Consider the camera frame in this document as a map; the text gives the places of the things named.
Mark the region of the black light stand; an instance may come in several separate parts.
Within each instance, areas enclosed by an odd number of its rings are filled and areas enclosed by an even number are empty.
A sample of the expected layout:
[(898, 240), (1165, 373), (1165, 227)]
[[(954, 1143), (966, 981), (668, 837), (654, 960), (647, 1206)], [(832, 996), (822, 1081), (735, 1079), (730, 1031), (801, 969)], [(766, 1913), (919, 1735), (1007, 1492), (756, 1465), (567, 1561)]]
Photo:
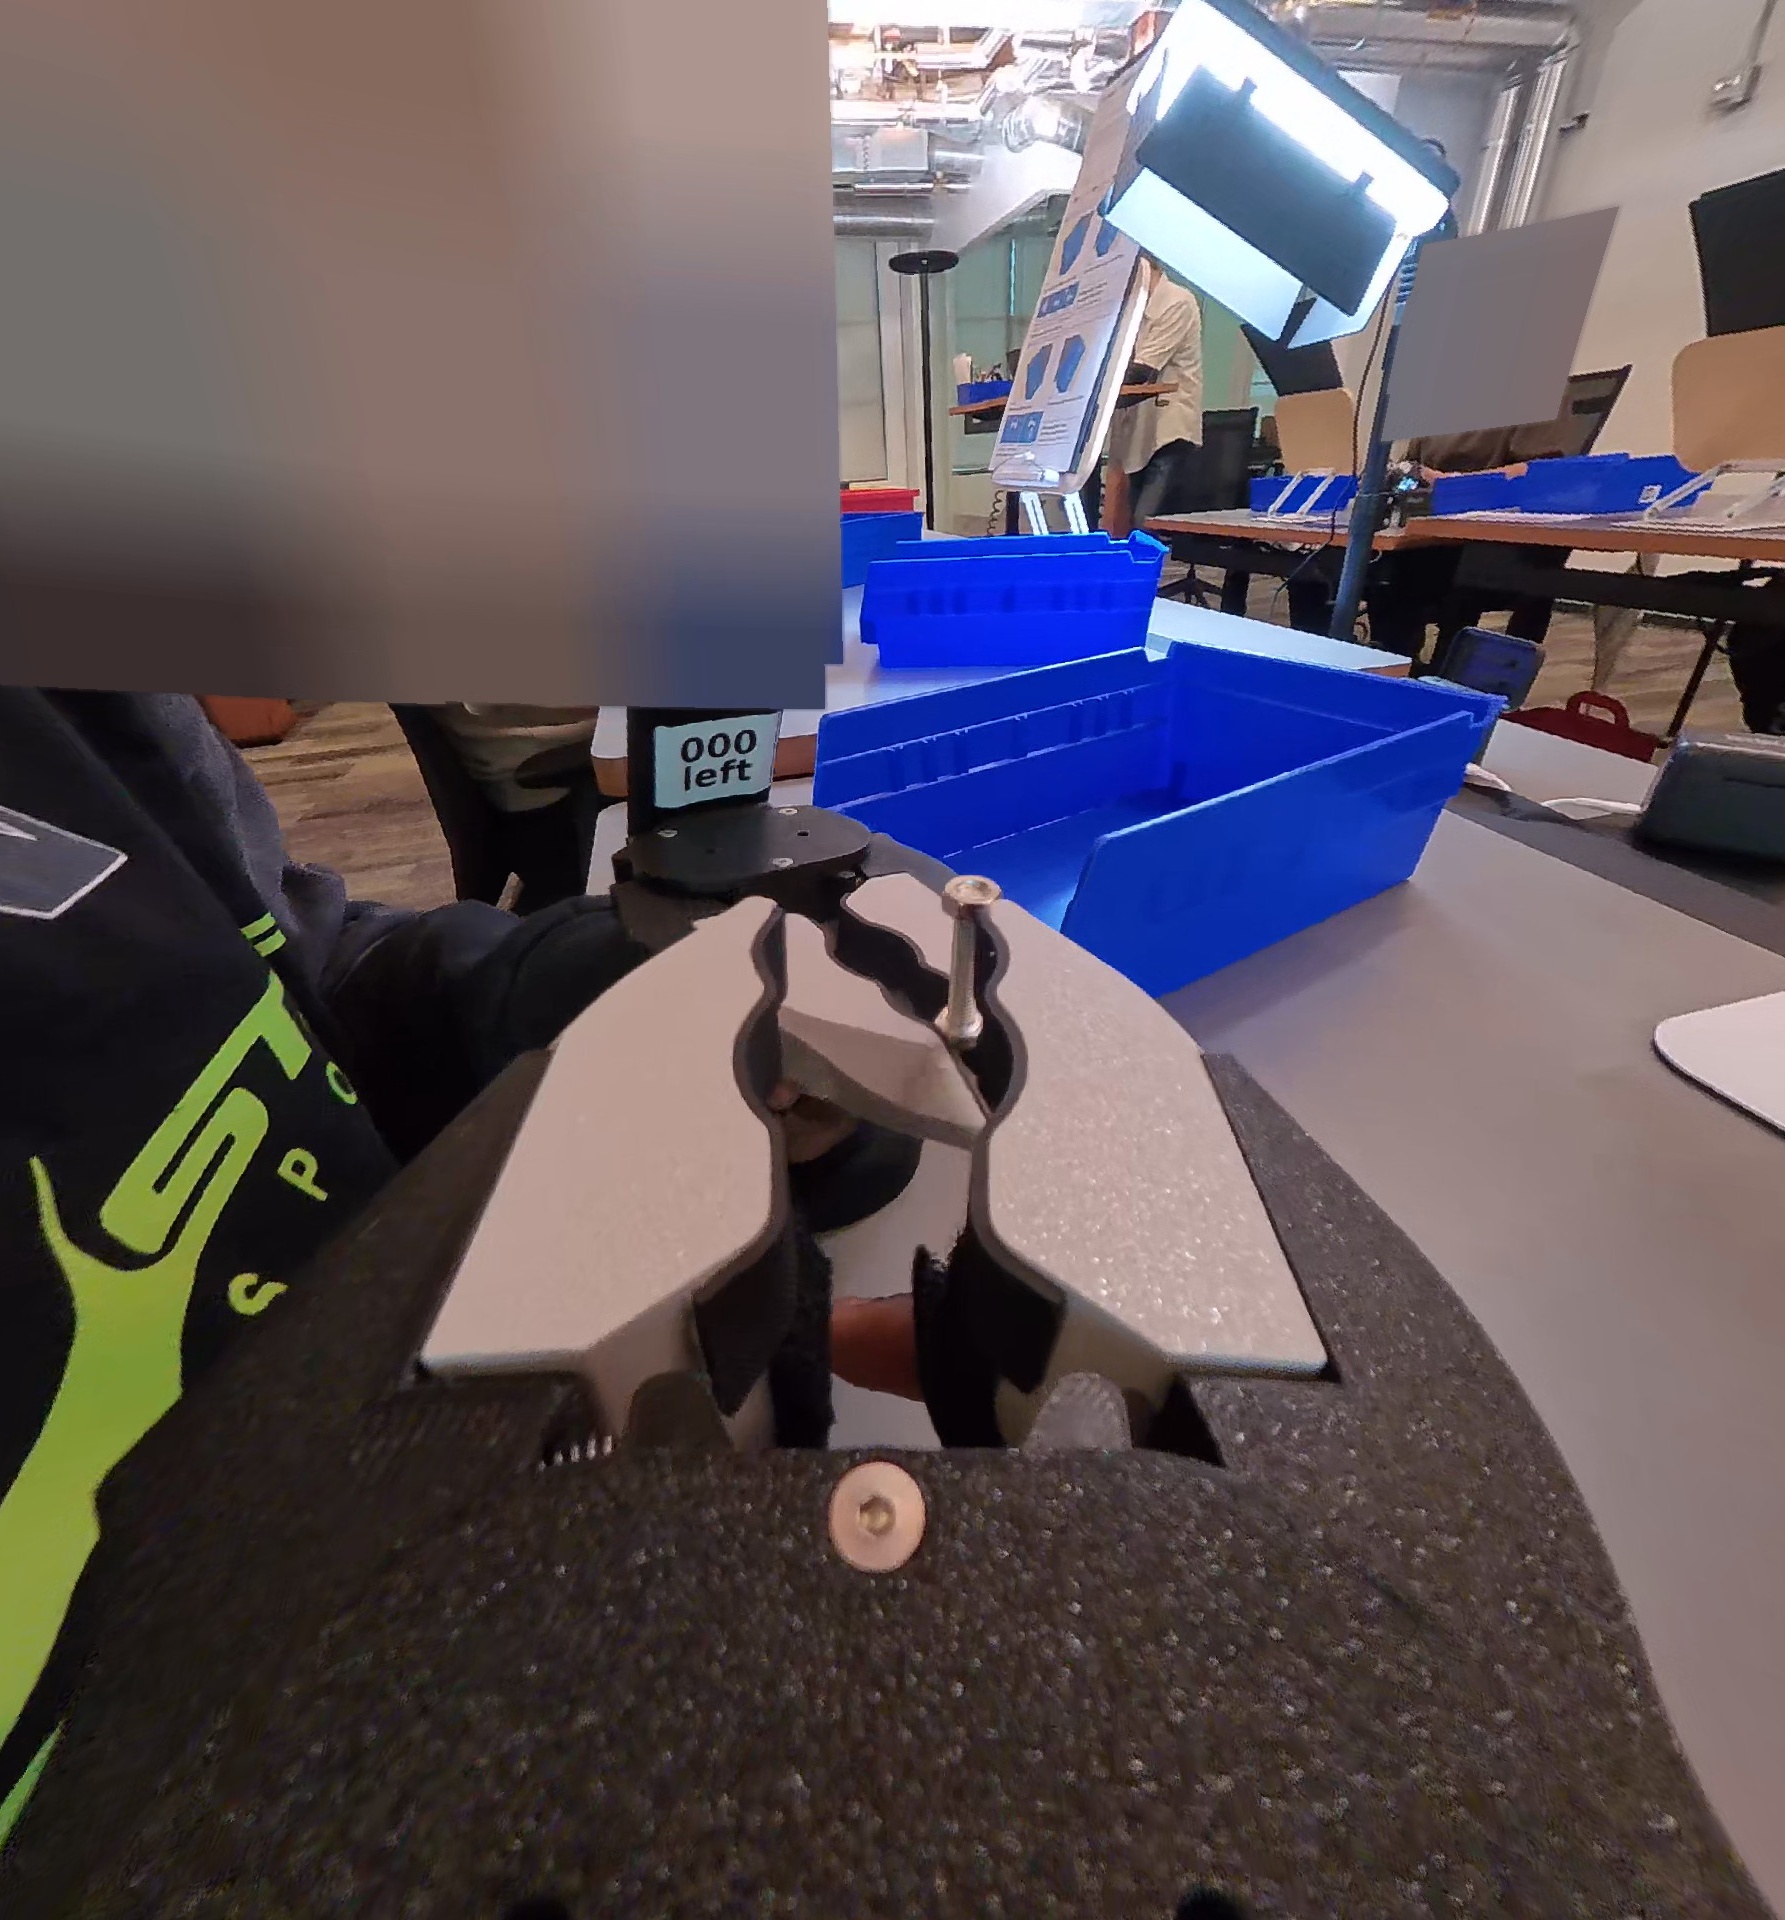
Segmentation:
[(1384, 349), (1380, 358), (1380, 393), (1376, 397), (1376, 407), (1370, 420), (1367, 449), (1359, 468), (1359, 486), (1352, 499), (1352, 513), (1334, 589), (1331, 636), (1345, 643), (1358, 641), (1358, 621), (1366, 574), (1373, 555), (1376, 534), (1381, 530), (1387, 512), (1385, 501), (1389, 440), (1384, 425), (1384, 412), (1387, 403), (1392, 360), (1396, 355), (1402, 328), (1402, 314), (1417, 280), (1420, 251), (1422, 238), (1413, 240), (1404, 253), (1404, 259), (1401, 261), (1389, 290), (1387, 317), (1384, 325)]

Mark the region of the person's left forearm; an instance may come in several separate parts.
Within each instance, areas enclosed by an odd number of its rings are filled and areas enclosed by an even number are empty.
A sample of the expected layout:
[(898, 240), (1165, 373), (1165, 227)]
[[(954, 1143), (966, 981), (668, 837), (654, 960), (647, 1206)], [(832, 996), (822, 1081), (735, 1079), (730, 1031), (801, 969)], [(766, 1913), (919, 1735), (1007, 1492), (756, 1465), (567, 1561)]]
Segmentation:
[(242, 932), (276, 963), (396, 1164), (650, 957), (609, 897), (531, 917), (481, 901), (411, 912), (345, 897), (315, 869), (288, 879), (276, 912)]

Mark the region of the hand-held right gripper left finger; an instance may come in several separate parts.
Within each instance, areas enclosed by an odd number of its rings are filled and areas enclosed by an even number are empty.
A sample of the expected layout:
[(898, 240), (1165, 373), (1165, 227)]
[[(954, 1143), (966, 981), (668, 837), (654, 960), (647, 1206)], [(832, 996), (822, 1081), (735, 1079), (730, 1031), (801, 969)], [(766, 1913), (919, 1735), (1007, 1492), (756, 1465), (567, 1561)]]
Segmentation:
[(600, 994), (549, 1052), (419, 1353), (437, 1377), (584, 1381), (623, 1434), (645, 1379), (705, 1379), (771, 1443), (791, 1326), (784, 912), (744, 897)]

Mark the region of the black floor lamp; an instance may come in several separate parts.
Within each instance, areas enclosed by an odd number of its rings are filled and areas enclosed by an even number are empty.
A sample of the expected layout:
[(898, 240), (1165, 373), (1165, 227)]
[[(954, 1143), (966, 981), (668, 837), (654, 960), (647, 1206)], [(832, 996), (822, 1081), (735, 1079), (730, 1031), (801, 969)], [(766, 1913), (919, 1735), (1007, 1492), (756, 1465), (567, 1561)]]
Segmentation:
[(933, 454), (933, 352), (931, 352), (931, 286), (959, 264), (959, 255), (948, 248), (917, 247), (895, 253), (888, 266), (913, 290), (914, 314), (919, 327), (919, 397), (922, 397), (922, 477), (923, 477), (923, 524), (926, 532), (935, 530), (937, 484)]

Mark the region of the instruction poster on stand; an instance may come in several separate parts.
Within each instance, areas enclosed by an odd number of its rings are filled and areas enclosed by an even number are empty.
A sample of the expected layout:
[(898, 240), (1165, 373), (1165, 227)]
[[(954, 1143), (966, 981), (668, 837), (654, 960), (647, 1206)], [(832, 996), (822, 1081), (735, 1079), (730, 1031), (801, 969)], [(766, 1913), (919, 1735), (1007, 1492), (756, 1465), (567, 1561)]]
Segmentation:
[(1150, 302), (1153, 269), (1109, 216), (1148, 63), (1099, 102), (988, 462), (1030, 534), (1049, 530), (1043, 497), (1072, 499), (1096, 468)]

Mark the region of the black charging case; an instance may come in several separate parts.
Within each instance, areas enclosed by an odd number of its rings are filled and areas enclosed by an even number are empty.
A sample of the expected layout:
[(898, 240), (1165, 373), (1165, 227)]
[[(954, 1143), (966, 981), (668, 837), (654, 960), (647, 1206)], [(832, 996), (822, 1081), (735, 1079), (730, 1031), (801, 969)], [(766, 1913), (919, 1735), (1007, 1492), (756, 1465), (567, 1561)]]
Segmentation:
[(1785, 866), (1785, 735), (1683, 734), (1630, 830), (1659, 846)]

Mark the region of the thin long steel bolt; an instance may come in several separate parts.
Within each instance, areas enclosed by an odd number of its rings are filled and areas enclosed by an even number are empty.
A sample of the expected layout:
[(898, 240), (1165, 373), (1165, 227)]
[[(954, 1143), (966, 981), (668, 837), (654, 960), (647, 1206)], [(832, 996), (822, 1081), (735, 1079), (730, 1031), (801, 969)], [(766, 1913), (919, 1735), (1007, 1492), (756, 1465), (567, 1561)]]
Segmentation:
[(948, 921), (953, 923), (948, 996), (933, 1026), (945, 1045), (965, 1056), (982, 1036), (978, 966), (988, 911), (972, 918), (954, 921), (948, 917)]

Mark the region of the white document stand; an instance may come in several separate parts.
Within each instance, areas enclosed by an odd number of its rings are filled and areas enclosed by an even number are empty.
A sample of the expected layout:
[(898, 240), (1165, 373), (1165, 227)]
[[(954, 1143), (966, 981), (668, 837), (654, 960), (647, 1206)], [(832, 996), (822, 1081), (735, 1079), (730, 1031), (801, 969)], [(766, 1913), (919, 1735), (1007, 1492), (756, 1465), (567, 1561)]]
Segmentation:
[(1785, 1136), (1785, 991), (1669, 1017), (1651, 1045), (1679, 1077)]

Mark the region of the red bag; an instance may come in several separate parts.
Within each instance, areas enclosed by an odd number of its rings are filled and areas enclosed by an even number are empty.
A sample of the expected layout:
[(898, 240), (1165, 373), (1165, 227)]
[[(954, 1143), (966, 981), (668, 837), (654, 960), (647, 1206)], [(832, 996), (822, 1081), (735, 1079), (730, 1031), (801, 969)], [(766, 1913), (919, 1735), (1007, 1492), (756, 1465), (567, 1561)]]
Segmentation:
[(1621, 699), (1595, 688), (1583, 688), (1565, 701), (1562, 707), (1525, 708), (1521, 720), (1537, 732), (1567, 737), (1594, 749), (1613, 752), (1628, 761), (1649, 764), (1657, 749), (1666, 745), (1664, 737), (1637, 727)]

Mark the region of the person's right hand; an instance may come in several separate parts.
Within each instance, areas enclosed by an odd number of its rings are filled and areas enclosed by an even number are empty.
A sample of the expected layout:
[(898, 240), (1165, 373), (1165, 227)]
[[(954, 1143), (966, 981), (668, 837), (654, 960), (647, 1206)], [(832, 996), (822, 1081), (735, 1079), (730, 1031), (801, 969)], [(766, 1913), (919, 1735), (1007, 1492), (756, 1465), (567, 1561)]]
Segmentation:
[(841, 1297), (828, 1321), (834, 1379), (869, 1393), (923, 1400), (913, 1297)]

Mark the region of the person's black printed shirt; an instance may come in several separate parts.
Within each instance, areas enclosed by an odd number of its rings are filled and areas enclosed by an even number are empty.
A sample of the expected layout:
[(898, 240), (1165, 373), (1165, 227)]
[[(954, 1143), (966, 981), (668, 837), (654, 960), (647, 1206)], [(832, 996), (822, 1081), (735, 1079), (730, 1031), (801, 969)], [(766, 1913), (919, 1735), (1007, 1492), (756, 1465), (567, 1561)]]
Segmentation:
[(0, 1845), (105, 1479), (393, 1171), (327, 996), (403, 923), (191, 696), (0, 686)]

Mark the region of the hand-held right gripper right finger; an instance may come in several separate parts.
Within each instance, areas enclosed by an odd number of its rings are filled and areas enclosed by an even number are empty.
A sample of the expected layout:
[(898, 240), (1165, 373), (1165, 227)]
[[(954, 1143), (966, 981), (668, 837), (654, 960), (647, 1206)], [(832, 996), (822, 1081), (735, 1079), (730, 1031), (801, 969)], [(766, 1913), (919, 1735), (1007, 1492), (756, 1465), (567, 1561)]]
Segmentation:
[(1316, 1379), (1327, 1343), (1188, 1031), (1000, 899), (991, 1021), (1011, 1079), (975, 1154), (975, 1340), (1021, 1443), (1059, 1379), (1157, 1412), (1174, 1379)]

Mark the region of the black computer monitor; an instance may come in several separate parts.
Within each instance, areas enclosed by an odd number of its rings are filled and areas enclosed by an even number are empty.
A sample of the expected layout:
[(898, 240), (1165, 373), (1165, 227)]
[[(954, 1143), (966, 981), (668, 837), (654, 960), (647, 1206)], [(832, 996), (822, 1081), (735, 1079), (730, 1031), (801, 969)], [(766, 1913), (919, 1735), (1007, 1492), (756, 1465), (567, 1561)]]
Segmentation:
[(1735, 184), (1689, 205), (1704, 334), (1785, 327), (1785, 184)]

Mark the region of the wooden office table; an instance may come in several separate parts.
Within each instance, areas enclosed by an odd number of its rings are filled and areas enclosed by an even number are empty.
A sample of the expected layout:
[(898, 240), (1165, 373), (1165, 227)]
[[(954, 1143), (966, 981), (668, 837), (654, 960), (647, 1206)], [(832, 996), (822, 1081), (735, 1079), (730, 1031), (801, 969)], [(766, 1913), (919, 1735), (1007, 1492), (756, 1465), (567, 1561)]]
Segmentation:
[[(1334, 515), (1188, 513), (1156, 518), (1148, 532), (1173, 545), (1245, 543), (1268, 549), (1345, 549), (1349, 522)], [(1373, 534), (1373, 552), (1425, 545), (1486, 543), (1565, 547), (1570, 552), (1655, 555), (1722, 562), (1785, 564), (1785, 525), (1690, 524), (1647, 515), (1418, 515)]]

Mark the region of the studio LED light panel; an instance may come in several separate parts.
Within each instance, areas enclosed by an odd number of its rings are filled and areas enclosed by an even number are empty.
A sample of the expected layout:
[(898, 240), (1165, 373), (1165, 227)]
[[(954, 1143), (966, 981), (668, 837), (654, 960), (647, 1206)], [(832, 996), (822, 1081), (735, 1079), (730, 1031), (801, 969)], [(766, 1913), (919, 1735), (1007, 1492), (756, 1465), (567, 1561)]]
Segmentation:
[(1276, 345), (1359, 332), (1458, 177), (1250, 4), (1178, 4), (1099, 218)]

